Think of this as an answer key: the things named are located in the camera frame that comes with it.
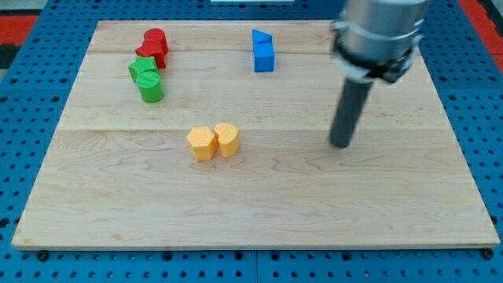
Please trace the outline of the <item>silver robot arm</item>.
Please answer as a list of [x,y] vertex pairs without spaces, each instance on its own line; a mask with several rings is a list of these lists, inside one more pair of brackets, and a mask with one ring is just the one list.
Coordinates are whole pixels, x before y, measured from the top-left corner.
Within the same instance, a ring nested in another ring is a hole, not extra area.
[[428,0],[348,0],[332,23],[334,61],[356,83],[395,83],[415,60]]

